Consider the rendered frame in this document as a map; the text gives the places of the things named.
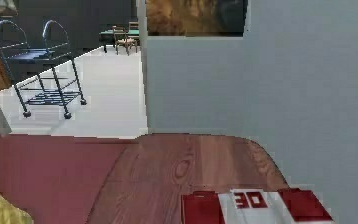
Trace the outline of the red and white first-aid kit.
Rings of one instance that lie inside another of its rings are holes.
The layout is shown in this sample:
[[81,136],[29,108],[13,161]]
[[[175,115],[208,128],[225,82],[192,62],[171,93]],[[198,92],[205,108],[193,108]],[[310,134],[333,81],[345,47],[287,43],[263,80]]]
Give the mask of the red and white first-aid kit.
[[182,224],[336,224],[311,190],[231,189],[181,196]]

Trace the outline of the black metal trolley cart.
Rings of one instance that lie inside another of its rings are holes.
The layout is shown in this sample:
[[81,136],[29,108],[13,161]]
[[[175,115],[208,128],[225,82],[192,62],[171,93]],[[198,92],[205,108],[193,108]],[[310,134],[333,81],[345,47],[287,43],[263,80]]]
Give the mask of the black metal trolley cart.
[[[15,22],[4,19],[0,21],[0,58],[6,69],[9,80],[17,94],[23,108],[23,116],[28,118],[31,111],[28,106],[61,106],[64,109],[64,118],[70,119],[72,114],[68,105],[77,97],[80,104],[86,105],[81,82],[71,44],[66,29],[55,20],[48,20],[43,27],[42,48],[32,47],[27,38],[27,33]],[[74,78],[60,77],[56,66],[70,61],[74,72]],[[32,75],[33,80],[27,83],[20,78],[20,73],[15,71],[13,65],[40,64],[50,69],[51,77],[42,77],[39,72]]]

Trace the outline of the brown wooden dining table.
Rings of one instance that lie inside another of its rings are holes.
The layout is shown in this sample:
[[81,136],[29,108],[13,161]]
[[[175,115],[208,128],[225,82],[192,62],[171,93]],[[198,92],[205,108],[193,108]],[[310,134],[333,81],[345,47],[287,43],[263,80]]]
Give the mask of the brown wooden dining table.
[[287,186],[272,157],[253,140],[149,134],[116,159],[87,224],[180,224],[184,194]]

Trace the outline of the brown framed wall picture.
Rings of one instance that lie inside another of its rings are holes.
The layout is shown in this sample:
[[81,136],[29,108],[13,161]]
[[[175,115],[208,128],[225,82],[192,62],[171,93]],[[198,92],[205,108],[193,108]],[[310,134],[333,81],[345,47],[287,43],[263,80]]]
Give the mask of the brown framed wall picture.
[[146,0],[150,36],[242,37],[249,0]]

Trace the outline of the green topped table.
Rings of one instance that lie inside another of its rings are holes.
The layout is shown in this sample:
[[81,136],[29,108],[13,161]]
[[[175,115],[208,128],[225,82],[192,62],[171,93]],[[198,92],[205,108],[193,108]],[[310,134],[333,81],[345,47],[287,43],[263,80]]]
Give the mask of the green topped table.
[[[138,30],[126,30],[128,33],[128,36],[130,38],[133,38],[137,41],[137,51],[138,51],[138,45],[139,45],[139,31]],[[107,46],[111,45],[114,49],[114,37],[113,37],[113,31],[107,30],[102,31],[99,33],[99,42],[103,46],[104,52],[107,52]]]

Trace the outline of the yellow cushion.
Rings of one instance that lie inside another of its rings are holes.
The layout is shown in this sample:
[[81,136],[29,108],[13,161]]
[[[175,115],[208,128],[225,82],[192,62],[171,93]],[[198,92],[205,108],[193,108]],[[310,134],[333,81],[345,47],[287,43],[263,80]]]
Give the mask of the yellow cushion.
[[0,195],[0,224],[34,224],[32,217]]

